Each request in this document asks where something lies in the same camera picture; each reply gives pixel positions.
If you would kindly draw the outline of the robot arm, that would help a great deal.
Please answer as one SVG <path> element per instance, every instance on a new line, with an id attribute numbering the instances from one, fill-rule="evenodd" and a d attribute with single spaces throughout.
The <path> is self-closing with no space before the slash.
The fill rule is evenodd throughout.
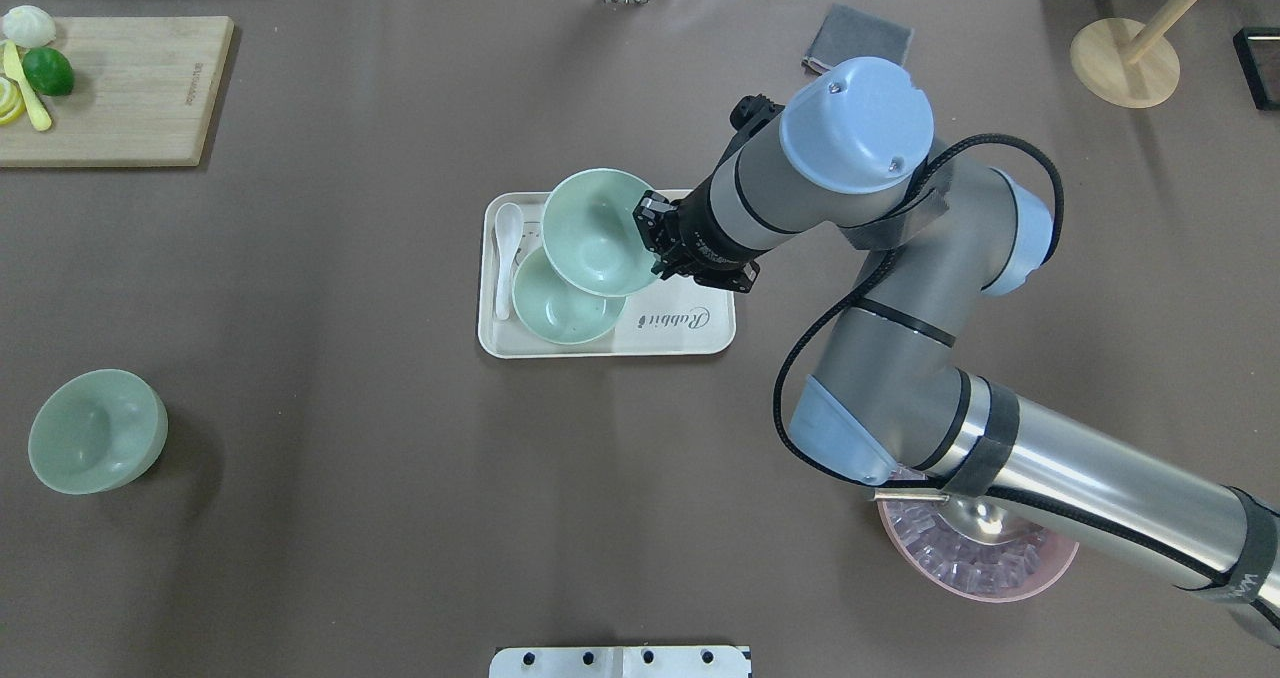
<path id="1" fill-rule="evenodd" d="M 1277 510 L 956 368 L 975 301 L 1056 249 L 1062 185 L 1043 151 L 983 134 L 945 146 L 899 64 L 852 58 L 780 107 L 756 96 L 686 198 L 634 209 L 654 272 L 750 290 L 756 258 L 818 224 L 867 251 L 797 406 L 774 426 L 806 464 L 890 486 L 900 467 L 1144 567 L 1277 642 Z"/>

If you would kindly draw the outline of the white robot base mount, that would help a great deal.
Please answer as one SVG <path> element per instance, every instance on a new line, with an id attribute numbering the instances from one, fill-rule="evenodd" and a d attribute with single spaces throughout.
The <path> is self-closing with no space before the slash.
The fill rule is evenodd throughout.
<path id="1" fill-rule="evenodd" d="M 508 647 L 489 677 L 751 677 L 750 649 L 732 645 Z"/>

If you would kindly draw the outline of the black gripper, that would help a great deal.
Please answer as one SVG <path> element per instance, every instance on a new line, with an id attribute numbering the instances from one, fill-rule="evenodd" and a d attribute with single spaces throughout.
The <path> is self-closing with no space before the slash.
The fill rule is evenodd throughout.
<path id="1" fill-rule="evenodd" d="M 750 292 L 758 278 L 759 249 L 731 239 L 714 216 L 712 180 L 703 180 L 686 198 L 671 201 L 645 191 L 634 209 L 644 248 L 654 255 L 652 272 L 660 280 L 692 278 L 710 289 Z"/>

